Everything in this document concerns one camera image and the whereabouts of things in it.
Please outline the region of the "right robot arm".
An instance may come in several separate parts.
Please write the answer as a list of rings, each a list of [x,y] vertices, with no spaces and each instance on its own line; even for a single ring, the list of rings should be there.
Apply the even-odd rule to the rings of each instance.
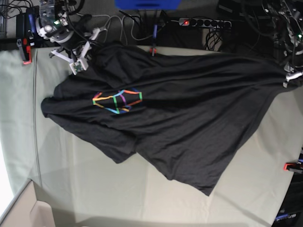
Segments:
[[[87,32],[85,24],[92,19],[91,14],[81,14],[85,1],[41,0],[39,15],[36,17],[36,31],[40,37],[59,45],[51,50],[50,57],[59,57],[68,62],[73,74],[86,71],[89,67],[88,52],[106,28],[94,28]]]

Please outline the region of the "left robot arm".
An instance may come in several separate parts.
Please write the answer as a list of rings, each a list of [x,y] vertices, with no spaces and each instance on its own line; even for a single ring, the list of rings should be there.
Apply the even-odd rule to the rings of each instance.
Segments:
[[[263,10],[276,26],[277,43],[282,46],[286,71],[283,87],[303,77],[303,2],[300,0],[264,0]]]

